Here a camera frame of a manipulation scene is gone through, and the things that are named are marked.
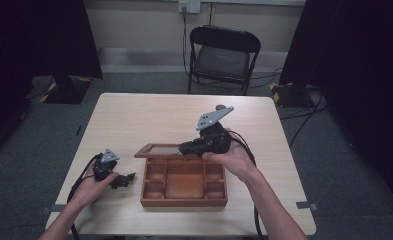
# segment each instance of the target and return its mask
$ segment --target hand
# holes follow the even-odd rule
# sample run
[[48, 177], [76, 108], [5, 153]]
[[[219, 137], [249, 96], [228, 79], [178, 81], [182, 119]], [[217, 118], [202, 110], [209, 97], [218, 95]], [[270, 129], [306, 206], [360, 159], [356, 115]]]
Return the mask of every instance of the hand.
[[103, 190], [111, 182], [113, 182], [119, 175], [117, 172], [109, 174], [103, 181], [96, 181], [94, 178], [93, 166], [96, 160], [90, 164], [87, 168], [86, 175], [83, 178], [78, 189], [75, 191], [74, 196], [70, 202], [76, 202], [82, 206], [87, 206], [88, 204], [96, 201], [100, 195], [102, 195]]
[[[234, 133], [230, 132], [232, 138], [239, 139]], [[245, 182], [247, 176], [256, 171], [257, 168], [249, 158], [246, 150], [237, 142], [231, 141], [230, 150], [224, 154], [206, 152], [202, 158], [224, 165], [228, 171], [236, 175], [241, 181]]]

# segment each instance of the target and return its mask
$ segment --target wooden organizer tray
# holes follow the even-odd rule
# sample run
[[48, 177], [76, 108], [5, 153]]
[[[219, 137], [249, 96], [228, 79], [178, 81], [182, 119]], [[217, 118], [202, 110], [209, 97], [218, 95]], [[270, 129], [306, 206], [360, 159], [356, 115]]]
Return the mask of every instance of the wooden organizer tray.
[[140, 202], [143, 207], [224, 207], [224, 166], [183, 156], [178, 144], [144, 146], [134, 157], [146, 158]]

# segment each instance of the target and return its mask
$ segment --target forearm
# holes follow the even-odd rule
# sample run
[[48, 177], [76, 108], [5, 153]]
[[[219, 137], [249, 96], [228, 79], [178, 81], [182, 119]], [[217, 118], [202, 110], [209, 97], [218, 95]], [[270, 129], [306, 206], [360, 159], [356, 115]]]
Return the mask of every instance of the forearm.
[[261, 172], [255, 169], [244, 182], [271, 240], [307, 239]]
[[50, 227], [39, 238], [40, 240], [64, 239], [71, 229], [78, 214], [84, 208], [83, 204], [68, 203]]

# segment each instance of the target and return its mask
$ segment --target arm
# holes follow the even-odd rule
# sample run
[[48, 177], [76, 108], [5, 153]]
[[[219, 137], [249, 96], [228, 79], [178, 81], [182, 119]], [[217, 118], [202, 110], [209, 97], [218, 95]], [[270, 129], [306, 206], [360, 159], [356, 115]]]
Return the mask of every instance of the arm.
[[[93, 175], [93, 165], [90, 164], [87, 169], [86, 176]], [[112, 181], [118, 177], [118, 173], [114, 172], [108, 175], [103, 181], [97, 182], [94, 177], [88, 177], [78, 187], [71, 201], [65, 206], [64, 210], [59, 214], [49, 228], [40, 236], [40, 240], [46, 239], [64, 239], [71, 229], [72, 224], [78, 217], [78, 214], [90, 203], [96, 201], [103, 190]]]
[[307, 239], [242, 146], [233, 141], [227, 153], [204, 153], [202, 157], [223, 164], [246, 184], [270, 239]]

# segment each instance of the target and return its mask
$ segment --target chair backrest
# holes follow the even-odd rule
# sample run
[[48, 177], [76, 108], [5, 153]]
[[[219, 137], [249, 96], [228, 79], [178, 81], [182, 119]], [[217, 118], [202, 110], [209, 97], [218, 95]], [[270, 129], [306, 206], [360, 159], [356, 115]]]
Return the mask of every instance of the chair backrest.
[[259, 39], [250, 32], [203, 25], [190, 33], [190, 42], [214, 48], [233, 51], [258, 53], [261, 49]]

